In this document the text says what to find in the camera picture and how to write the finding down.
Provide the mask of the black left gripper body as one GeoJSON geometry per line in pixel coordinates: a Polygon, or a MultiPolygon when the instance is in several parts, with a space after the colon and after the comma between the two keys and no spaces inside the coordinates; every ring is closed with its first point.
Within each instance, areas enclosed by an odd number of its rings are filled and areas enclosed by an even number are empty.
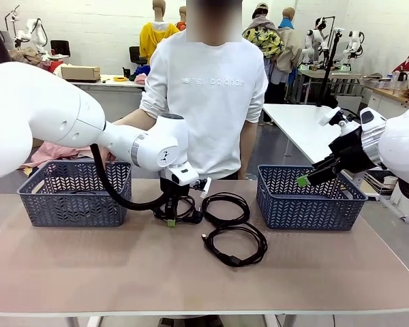
{"type": "Polygon", "coordinates": [[[172,207],[177,207],[180,198],[189,195],[190,184],[181,186],[171,180],[161,177],[160,189],[163,192],[164,197],[162,205],[165,206],[169,204],[172,207]]]}

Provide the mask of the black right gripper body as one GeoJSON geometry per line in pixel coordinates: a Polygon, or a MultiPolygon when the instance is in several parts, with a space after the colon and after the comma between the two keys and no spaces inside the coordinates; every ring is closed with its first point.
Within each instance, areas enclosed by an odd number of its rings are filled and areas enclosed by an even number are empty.
{"type": "Polygon", "coordinates": [[[361,142],[362,128],[336,138],[329,148],[336,160],[336,170],[369,170],[375,164],[367,156],[361,142]]]}

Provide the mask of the person's right forearm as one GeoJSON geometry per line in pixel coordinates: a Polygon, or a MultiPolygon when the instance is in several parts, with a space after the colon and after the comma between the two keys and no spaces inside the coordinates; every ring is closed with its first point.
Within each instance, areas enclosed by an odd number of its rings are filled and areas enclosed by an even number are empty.
{"type": "Polygon", "coordinates": [[[156,119],[149,116],[144,110],[136,109],[127,116],[114,122],[115,125],[128,125],[143,130],[149,130],[155,125],[156,119]]]}

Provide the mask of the person's left forearm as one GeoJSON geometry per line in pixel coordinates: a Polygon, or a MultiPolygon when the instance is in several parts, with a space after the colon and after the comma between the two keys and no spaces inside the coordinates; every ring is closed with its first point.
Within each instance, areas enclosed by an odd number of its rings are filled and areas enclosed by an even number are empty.
{"type": "Polygon", "coordinates": [[[240,134],[240,160],[242,170],[247,170],[256,141],[257,124],[244,122],[240,134]]]}

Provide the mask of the person in white sweater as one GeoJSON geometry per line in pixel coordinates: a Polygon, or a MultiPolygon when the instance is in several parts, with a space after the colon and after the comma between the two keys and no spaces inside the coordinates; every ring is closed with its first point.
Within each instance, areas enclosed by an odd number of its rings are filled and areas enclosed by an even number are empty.
{"type": "Polygon", "coordinates": [[[260,49],[242,36],[243,0],[189,0],[187,26],[162,40],[151,60],[140,109],[186,122],[187,156],[202,176],[241,168],[245,121],[258,124],[268,79],[260,49]]]}

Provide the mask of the black tripod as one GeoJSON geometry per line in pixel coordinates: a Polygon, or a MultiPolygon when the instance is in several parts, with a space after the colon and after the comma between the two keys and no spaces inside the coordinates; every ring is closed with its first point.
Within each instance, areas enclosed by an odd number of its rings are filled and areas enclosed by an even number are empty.
{"type": "Polygon", "coordinates": [[[335,24],[336,16],[325,16],[325,17],[320,18],[318,26],[317,26],[318,31],[320,32],[320,36],[322,36],[321,34],[322,30],[325,29],[327,25],[326,21],[330,19],[332,20],[332,24],[331,24],[329,38],[328,40],[326,40],[323,37],[322,42],[320,43],[321,49],[319,50],[319,52],[323,53],[323,57],[324,57],[323,65],[325,66],[325,73],[324,73],[324,77],[321,82],[320,93],[316,101],[317,107],[321,107],[321,105],[323,104],[324,98],[327,94],[327,83],[329,81],[329,76],[330,76],[331,68],[333,65],[333,59],[335,57],[337,44],[339,43],[339,40],[342,37],[341,31],[334,32],[334,24],[335,24]]]}

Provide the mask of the long white work table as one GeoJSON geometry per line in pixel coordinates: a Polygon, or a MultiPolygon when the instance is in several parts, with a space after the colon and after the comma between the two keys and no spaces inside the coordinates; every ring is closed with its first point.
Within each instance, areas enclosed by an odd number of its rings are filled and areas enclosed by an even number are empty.
{"type": "Polygon", "coordinates": [[[118,75],[102,74],[96,82],[71,81],[71,83],[85,91],[144,91],[144,86],[130,80],[116,81],[118,75]]]}

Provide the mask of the mannequin in beige jacket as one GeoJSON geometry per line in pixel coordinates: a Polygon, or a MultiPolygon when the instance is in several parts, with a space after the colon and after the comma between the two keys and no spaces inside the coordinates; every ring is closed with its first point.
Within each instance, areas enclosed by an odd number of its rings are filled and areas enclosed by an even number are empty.
{"type": "Polygon", "coordinates": [[[294,30],[292,20],[295,15],[293,7],[286,7],[282,10],[282,21],[279,24],[278,32],[284,43],[285,49],[278,56],[275,62],[275,81],[277,83],[277,103],[283,104],[285,98],[285,88],[288,84],[290,74],[299,62],[301,55],[301,40],[299,34],[294,30]]]}

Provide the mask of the pink checked cloth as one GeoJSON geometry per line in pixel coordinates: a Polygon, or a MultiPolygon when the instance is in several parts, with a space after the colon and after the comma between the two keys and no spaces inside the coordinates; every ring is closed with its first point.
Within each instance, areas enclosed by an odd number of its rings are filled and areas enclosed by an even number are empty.
{"type": "Polygon", "coordinates": [[[22,164],[20,168],[40,167],[43,166],[47,161],[69,158],[75,159],[79,157],[93,158],[91,149],[88,146],[76,149],[44,142],[41,147],[36,152],[34,152],[34,154],[32,154],[29,162],[22,164]]]}

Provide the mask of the pile of colourful clothes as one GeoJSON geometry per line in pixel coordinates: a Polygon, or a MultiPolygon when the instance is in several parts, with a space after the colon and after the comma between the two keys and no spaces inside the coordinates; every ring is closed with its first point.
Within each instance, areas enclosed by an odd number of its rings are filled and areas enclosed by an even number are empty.
{"type": "Polygon", "coordinates": [[[143,65],[136,68],[135,72],[130,75],[129,81],[135,82],[136,84],[144,85],[145,80],[150,72],[149,65],[143,65]]]}

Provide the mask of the flat cardboard box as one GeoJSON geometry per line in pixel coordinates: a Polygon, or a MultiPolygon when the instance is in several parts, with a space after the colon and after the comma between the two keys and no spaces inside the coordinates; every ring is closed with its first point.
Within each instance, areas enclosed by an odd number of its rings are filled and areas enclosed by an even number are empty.
{"type": "Polygon", "coordinates": [[[100,68],[93,66],[62,65],[61,75],[72,82],[97,82],[101,78],[100,68]]]}

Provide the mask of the mannequin in yellow hoodie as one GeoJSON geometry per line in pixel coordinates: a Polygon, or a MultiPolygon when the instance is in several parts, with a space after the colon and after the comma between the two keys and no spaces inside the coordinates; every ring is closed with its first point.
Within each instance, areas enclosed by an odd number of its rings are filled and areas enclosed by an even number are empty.
{"type": "Polygon", "coordinates": [[[164,21],[165,10],[165,0],[153,0],[154,20],[145,24],[141,29],[139,43],[140,58],[145,59],[147,64],[150,64],[157,45],[163,39],[179,32],[179,29],[174,24],[164,21]]]}

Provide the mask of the mannequin in orange top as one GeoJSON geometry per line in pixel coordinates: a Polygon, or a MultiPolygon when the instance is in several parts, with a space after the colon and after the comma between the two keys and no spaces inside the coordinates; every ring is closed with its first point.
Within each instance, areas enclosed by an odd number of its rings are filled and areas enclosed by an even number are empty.
{"type": "Polygon", "coordinates": [[[185,6],[181,6],[179,8],[179,17],[180,20],[179,22],[176,24],[176,28],[180,31],[185,30],[186,28],[186,14],[187,14],[187,10],[185,6]]]}

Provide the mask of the pile of brown clothes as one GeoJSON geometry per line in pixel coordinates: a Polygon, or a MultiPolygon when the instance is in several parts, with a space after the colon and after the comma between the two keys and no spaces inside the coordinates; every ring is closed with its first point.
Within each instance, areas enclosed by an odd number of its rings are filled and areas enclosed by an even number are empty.
{"type": "Polygon", "coordinates": [[[41,54],[34,48],[15,48],[9,50],[11,60],[26,63],[53,73],[56,68],[63,64],[63,61],[43,60],[41,54]]]}

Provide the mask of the metal frame table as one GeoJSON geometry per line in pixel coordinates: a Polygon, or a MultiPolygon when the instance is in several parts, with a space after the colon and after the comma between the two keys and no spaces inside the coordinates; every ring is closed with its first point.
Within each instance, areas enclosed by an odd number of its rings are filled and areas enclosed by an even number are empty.
{"type": "MultiPolygon", "coordinates": [[[[298,71],[290,101],[294,104],[315,104],[325,74],[323,69],[298,71]]],[[[326,83],[326,91],[338,99],[356,97],[361,102],[364,93],[361,78],[360,73],[332,70],[326,83]]]]}

